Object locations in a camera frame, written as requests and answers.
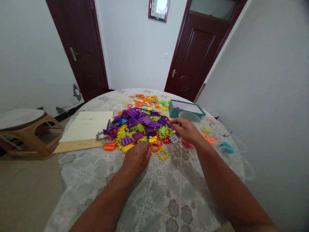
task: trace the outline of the hand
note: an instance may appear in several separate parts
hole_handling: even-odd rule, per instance
[[[183,138],[187,143],[196,146],[201,142],[205,142],[203,135],[190,120],[176,118],[171,121],[171,125],[175,128],[176,132],[181,136],[181,138]]]
[[[120,172],[131,182],[146,168],[150,159],[150,143],[139,142],[126,152]]]

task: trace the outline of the dark red door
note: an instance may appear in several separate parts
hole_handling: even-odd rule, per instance
[[[108,92],[94,1],[46,2],[84,100]]]
[[[189,11],[165,91],[194,101],[230,22]]]

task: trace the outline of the door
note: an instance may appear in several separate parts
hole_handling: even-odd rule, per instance
[[[46,2],[84,100],[108,92],[94,1]]]
[[[238,0],[188,0],[165,91],[194,101],[240,10]]]

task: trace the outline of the lace tablecloth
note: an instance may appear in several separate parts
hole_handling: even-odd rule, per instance
[[[136,94],[189,102],[157,90],[117,90],[86,103],[70,119],[66,129],[79,112],[114,111],[115,115],[120,111],[121,102],[132,102],[129,96]],[[225,130],[207,112],[206,116]],[[163,147],[170,156],[165,161],[156,154],[150,158],[147,169],[130,188],[116,231],[215,231],[226,220],[210,194],[195,149],[187,149],[181,143]],[[119,170],[123,158],[122,151],[105,151],[102,147],[59,154],[60,172],[67,188],[45,231],[68,231]],[[234,165],[241,177],[242,162],[236,159]]]

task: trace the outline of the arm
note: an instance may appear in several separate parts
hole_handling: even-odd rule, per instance
[[[139,142],[127,151],[119,171],[83,212],[70,232],[115,231],[130,185],[149,162],[149,146],[150,143]]]
[[[176,132],[197,151],[205,180],[235,231],[277,231],[253,195],[188,120],[171,121]]]

